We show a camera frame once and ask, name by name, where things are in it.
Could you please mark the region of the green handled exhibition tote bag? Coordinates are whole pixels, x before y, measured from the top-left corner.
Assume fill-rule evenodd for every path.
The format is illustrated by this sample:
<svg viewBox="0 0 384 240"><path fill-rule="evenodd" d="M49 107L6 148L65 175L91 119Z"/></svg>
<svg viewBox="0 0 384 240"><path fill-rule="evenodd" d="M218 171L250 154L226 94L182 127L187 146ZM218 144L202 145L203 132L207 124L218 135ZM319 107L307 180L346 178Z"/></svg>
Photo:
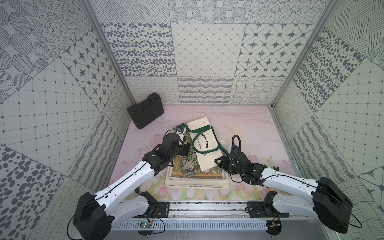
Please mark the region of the green handled exhibition tote bag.
<svg viewBox="0 0 384 240"><path fill-rule="evenodd" d="M207 117L181 124L187 129L185 144L191 143L198 156L202 171L218 167L215 160L227 155L225 143L221 143Z"/></svg>

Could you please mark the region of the starry night canvas tote bag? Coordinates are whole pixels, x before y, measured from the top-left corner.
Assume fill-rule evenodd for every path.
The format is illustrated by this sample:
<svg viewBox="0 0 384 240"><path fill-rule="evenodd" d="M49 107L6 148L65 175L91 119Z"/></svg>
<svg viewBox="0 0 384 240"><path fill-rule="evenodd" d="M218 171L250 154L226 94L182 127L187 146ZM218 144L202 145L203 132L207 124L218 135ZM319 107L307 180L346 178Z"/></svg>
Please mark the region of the starry night canvas tote bag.
<svg viewBox="0 0 384 240"><path fill-rule="evenodd" d="M230 188L229 176L227 173L201 172L191 178L185 178L182 171L175 171L172 167L167 169L165 185L169 188L190 189L228 190Z"/></svg>

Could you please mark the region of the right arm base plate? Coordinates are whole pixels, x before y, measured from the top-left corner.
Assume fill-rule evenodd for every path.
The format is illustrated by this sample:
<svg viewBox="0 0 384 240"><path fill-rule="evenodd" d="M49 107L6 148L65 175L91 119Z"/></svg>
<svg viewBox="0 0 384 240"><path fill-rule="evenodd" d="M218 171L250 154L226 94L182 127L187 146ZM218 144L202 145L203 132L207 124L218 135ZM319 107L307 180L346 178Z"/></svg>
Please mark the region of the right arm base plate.
<svg viewBox="0 0 384 240"><path fill-rule="evenodd" d="M250 218L289 218L289 213L280 213L272 204L263 202L247 202L245 212Z"/></svg>

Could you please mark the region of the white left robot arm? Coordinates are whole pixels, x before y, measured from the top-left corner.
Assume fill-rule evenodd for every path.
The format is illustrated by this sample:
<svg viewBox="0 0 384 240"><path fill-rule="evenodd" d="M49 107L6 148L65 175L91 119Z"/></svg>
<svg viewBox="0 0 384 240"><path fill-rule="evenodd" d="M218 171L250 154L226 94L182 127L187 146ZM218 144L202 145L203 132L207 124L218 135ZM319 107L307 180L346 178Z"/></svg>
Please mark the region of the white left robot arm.
<svg viewBox="0 0 384 240"><path fill-rule="evenodd" d="M163 142L146 153L130 172L109 187L95 194L89 192L78 201L70 222L83 240L102 240L112 227L135 217L156 218L160 210L157 200L148 192L142 192L131 201L125 198L143 183L171 166L177 155L184 156L190 144L184 143L184 133L177 130L166 132Z"/></svg>

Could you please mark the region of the yellow handled white bag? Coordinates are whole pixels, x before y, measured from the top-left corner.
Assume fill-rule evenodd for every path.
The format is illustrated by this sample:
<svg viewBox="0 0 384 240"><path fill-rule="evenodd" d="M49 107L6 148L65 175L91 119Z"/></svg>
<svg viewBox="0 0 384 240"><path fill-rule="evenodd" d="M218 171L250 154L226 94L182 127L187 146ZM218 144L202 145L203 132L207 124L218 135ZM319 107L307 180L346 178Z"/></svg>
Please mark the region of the yellow handled white bag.
<svg viewBox="0 0 384 240"><path fill-rule="evenodd" d="M166 175L169 181L227 180L227 174L219 167L202 171L193 147L190 147L186 156L176 156L173 165L173 167L169 167Z"/></svg>

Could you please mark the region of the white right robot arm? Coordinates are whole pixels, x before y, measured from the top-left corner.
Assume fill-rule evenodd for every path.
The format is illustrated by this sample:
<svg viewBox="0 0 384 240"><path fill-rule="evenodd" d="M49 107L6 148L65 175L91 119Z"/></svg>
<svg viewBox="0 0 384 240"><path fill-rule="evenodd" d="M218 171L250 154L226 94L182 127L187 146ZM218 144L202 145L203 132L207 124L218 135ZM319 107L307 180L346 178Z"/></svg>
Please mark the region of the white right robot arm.
<svg viewBox="0 0 384 240"><path fill-rule="evenodd" d="M265 198L266 204L279 213L318 219L335 232L348 232L353 203L332 180L299 178L252 163L238 146L232 146L229 155L216 159L215 163L228 174L239 175L246 184L288 193L287 197L272 194L271 198Z"/></svg>

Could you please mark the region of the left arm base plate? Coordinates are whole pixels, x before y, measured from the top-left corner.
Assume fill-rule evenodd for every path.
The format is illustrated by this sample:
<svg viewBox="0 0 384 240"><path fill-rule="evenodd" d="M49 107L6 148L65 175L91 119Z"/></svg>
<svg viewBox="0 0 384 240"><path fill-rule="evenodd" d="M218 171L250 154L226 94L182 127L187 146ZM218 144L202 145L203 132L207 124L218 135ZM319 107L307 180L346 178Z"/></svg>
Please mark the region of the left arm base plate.
<svg viewBox="0 0 384 240"><path fill-rule="evenodd" d="M170 211L170 202L151 203L143 215L135 218L167 218Z"/></svg>

